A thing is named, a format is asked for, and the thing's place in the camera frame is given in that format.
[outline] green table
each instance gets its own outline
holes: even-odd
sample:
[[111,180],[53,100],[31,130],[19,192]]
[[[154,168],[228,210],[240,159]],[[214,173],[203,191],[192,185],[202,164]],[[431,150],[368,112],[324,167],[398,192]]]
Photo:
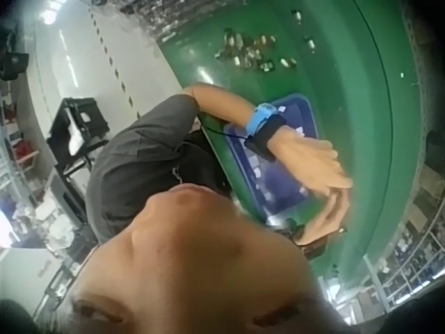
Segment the green table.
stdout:
[[[393,154],[401,142],[407,145],[406,141],[409,141],[413,148],[419,146],[419,130],[414,126],[420,117],[417,88],[391,81],[400,79],[401,70],[406,82],[416,81],[412,59],[399,59],[403,65],[401,69],[385,67],[389,61],[397,59],[399,52],[410,52],[406,37],[401,33],[401,19],[396,17],[394,23],[394,15],[390,15],[387,22],[391,22],[388,24],[392,24],[392,31],[383,33],[381,29],[381,34],[375,35],[369,24],[377,22],[377,12],[386,10],[379,5],[381,0],[372,1],[378,4],[377,8],[369,8],[367,1],[352,0],[247,2],[247,6],[224,8],[205,22],[186,26],[181,35],[161,45],[161,49],[182,86],[210,81],[254,104],[291,93],[302,93],[309,99],[320,136],[334,143],[343,166],[355,182],[349,233],[331,242],[325,254],[312,265],[318,275],[325,273],[331,264],[338,264],[343,279],[350,281],[357,276],[363,254],[376,258],[382,252],[382,242],[386,240],[387,243],[393,235],[411,189],[417,162],[416,154],[406,152],[403,159],[396,161]],[[367,8],[362,10],[360,2]],[[301,24],[291,14],[294,9],[301,10]],[[364,17],[366,10],[374,14],[370,16],[371,21]],[[395,9],[391,7],[390,10],[394,14]],[[266,51],[266,56],[275,61],[276,71],[245,71],[234,63],[216,60],[214,54],[223,47],[223,31],[227,27],[248,35],[275,36],[275,48]],[[385,63],[378,43],[383,40],[388,48],[386,41],[391,41],[391,35],[404,39],[386,51],[389,60]],[[308,38],[315,42],[315,53],[307,44]],[[281,57],[296,59],[297,70],[282,67]],[[389,79],[390,72],[397,72],[398,77]],[[401,102],[406,97],[398,95],[393,98],[391,85],[396,87],[397,94],[407,95],[410,106]],[[402,112],[398,108],[397,114],[394,111],[397,104],[405,108],[403,112],[408,125],[402,125],[400,118],[396,118]],[[204,117],[202,122],[222,130],[222,124],[213,118]],[[252,198],[225,138],[213,132],[207,132],[207,136],[237,197],[252,217],[257,218]],[[403,167],[398,174],[394,170],[397,167]],[[389,188],[393,180],[391,173],[397,174],[393,192]],[[387,215],[382,217],[386,199],[391,197],[394,189],[399,196],[397,203],[393,203]],[[320,203],[311,200],[298,211],[291,212],[291,216],[297,222],[306,223],[319,208]],[[371,249],[369,245],[373,243],[379,224],[379,242],[374,242]]]

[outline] person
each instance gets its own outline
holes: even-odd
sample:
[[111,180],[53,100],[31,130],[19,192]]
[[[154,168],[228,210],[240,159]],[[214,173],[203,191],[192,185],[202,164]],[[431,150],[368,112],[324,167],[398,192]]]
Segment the person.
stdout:
[[[237,210],[202,133],[189,134],[200,112],[247,127],[259,152],[327,198],[302,233],[287,239]],[[300,136],[269,105],[207,84],[169,97],[95,162],[86,204],[101,246],[65,301],[62,332],[347,331],[296,246],[338,230],[348,211],[353,183],[337,158],[329,141]]]

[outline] t-shirt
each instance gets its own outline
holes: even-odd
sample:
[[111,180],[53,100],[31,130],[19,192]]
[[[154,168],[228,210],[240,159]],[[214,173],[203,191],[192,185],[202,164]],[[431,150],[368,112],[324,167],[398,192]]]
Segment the t-shirt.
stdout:
[[224,193],[223,172],[204,134],[189,134],[198,112],[193,97],[174,95],[101,151],[86,191],[88,222],[101,244],[124,230],[156,193],[186,182]]

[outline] wire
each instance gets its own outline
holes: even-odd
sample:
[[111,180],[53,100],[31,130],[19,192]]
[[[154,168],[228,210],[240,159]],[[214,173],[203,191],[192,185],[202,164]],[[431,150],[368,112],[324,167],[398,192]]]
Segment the wire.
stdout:
[[230,137],[230,138],[247,139],[246,137],[237,136],[236,134],[226,134],[225,132],[216,131],[216,130],[214,130],[214,129],[212,129],[212,128],[204,125],[204,124],[202,124],[202,126],[205,127],[207,130],[209,130],[210,132],[213,132],[215,134],[220,134],[222,136],[226,136],[226,137]]

